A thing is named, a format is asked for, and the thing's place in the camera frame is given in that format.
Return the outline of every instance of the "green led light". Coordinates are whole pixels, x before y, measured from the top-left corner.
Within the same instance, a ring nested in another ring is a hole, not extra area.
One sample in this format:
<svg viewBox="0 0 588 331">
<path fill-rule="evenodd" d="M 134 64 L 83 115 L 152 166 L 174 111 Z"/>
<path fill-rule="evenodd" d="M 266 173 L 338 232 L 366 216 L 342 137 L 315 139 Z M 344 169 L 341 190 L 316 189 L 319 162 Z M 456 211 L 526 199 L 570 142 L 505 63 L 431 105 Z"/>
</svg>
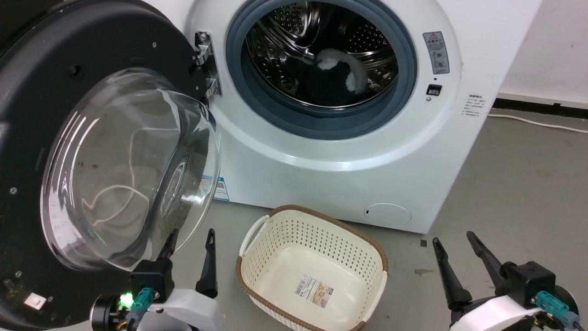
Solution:
<svg viewBox="0 0 588 331">
<path fill-rule="evenodd" d="M 102 239 L 102 237 L 98 234 L 98 232 L 92 230 L 92 232 L 94 232 L 94 234 L 96 235 L 96 237 L 98 237 L 98 239 L 100 239 L 100 241 L 104 244 L 104 246 L 108 246 L 106 244 L 106 242 L 104 241 L 104 239 Z"/>
<path fill-rule="evenodd" d="M 125 307 L 125 308 L 131 308 L 131 306 L 133 305 L 133 293 L 131 292 L 127 292 L 123 295 L 121 295 L 121 306 Z"/>
</svg>

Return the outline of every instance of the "warning label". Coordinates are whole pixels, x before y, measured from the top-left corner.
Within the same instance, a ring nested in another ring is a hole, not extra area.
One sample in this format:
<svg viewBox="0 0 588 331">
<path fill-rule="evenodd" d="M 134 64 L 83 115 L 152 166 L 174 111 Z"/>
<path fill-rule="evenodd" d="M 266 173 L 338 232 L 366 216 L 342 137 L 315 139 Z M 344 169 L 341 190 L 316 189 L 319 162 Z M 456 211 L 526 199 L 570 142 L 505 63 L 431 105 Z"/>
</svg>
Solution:
<svg viewBox="0 0 588 331">
<path fill-rule="evenodd" d="M 294 294 L 304 298 L 307 302 L 325 308 L 333 295 L 333 288 L 308 274 L 304 274 Z"/>
<path fill-rule="evenodd" d="M 424 33 L 423 38 L 429 49 L 433 75 L 448 74 L 449 58 L 447 57 L 447 48 L 445 47 L 445 40 L 441 31 Z"/>
<path fill-rule="evenodd" d="M 467 97 L 466 105 L 463 107 L 462 115 L 480 117 L 482 108 L 486 105 L 486 100 L 479 94 L 470 94 Z"/>
</svg>

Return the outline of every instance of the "washing machine door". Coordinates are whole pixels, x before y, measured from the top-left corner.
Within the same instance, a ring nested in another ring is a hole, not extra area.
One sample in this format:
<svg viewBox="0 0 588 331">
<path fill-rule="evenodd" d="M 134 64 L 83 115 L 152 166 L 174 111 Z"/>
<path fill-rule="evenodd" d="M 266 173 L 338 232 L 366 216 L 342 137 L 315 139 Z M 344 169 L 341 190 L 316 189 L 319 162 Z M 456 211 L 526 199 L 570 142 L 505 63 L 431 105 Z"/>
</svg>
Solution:
<svg viewBox="0 0 588 331">
<path fill-rule="evenodd" d="M 165 16 L 139 0 L 53 2 L 0 6 L 10 330 L 79 323 L 99 294 L 128 291 L 139 261 L 198 228 L 220 166 L 203 69 Z"/>
</svg>

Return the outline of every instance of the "brown basket rim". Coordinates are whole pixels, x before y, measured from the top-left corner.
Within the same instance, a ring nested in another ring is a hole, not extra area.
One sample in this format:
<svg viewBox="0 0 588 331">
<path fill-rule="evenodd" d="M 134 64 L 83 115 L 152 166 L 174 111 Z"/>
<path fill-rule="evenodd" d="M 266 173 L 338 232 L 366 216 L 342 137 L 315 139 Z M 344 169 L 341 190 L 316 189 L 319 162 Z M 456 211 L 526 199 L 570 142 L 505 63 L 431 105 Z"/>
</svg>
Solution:
<svg viewBox="0 0 588 331">
<path fill-rule="evenodd" d="M 301 211 L 303 213 L 306 214 L 310 214 L 312 216 L 318 217 L 324 221 L 327 221 L 329 223 L 332 223 L 336 226 L 339 226 L 351 233 L 353 233 L 354 235 L 360 237 L 361 239 L 365 240 L 366 242 L 368 242 L 370 245 L 372 245 L 377 252 L 380 254 L 380 258 L 382 259 L 382 269 L 383 271 L 385 271 L 386 273 L 388 272 L 388 259 L 386 258 L 386 253 L 384 253 L 384 250 L 382 249 L 382 247 L 375 242 L 373 239 L 371 239 L 370 237 L 366 236 L 365 234 L 357 231 L 356 229 L 354 229 L 351 226 L 348 226 L 347 224 L 334 219 L 333 217 L 327 216 L 323 213 L 319 213 L 318 211 L 314 211 L 312 209 L 308 209 L 306 207 L 302 207 L 302 206 L 298 206 L 295 204 L 288 204 L 285 206 L 281 206 L 278 207 L 272 211 L 270 211 L 268 213 L 269 217 L 274 216 L 275 214 L 280 213 L 281 211 L 286 211 L 286 210 L 296 210 L 296 211 Z M 297 317 L 295 317 L 294 315 L 291 315 L 290 313 L 285 312 L 284 310 L 278 308 L 277 306 L 275 306 L 274 304 L 270 303 L 269 301 L 267 301 L 266 299 L 262 298 L 259 294 L 255 293 L 249 286 L 247 286 L 245 284 L 245 281 L 243 280 L 243 276 L 241 275 L 241 264 L 243 263 L 243 258 L 241 256 L 237 257 L 237 265 L 236 265 L 236 274 L 237 274 L 237 280 L 239 281 L 239 284 L 241 285 L 241 288 L 247 292 L 248 295 L 252 296 L 255 298 L 255 300 L 259 301 L 261 304 L 263 304 L 264 306 L 270 308 L 271 310 L 273 310 L 275 313 L 277 313 L 280 316 L 283 316 L 285 318 L 287 318 L 288 320 L 302 326 L 305 327 L 309 330 L 312 331 L 325 331 L 324 329 L 321 329 L 315 325 L 312 325 L 310 323 L 307 323 Z M 363 327 L 365 326 L 366 322 L 361 321 L 359 322 L 356 326 L 354 326 L 352 329 L 350 329 L 349 331 L 360 331 L 361 329 L 363 329 Z"/>
</svg>

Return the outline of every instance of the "white plastic basket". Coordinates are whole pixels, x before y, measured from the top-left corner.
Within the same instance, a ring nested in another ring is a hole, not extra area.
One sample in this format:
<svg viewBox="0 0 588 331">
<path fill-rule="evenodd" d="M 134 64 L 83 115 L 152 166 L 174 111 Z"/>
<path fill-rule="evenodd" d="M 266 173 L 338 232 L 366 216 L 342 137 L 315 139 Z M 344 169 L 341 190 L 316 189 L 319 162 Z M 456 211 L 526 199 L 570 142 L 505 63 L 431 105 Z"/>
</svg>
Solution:
<svg viewBox="0 0 588 331">
<path fill-rule="evenodd" d="M 236 271 L 251 300 L 293 330 L 357 331 L 382 296 L 388 262 L 357 230 L 283 206 L 249 229 Z"/>
</svg>

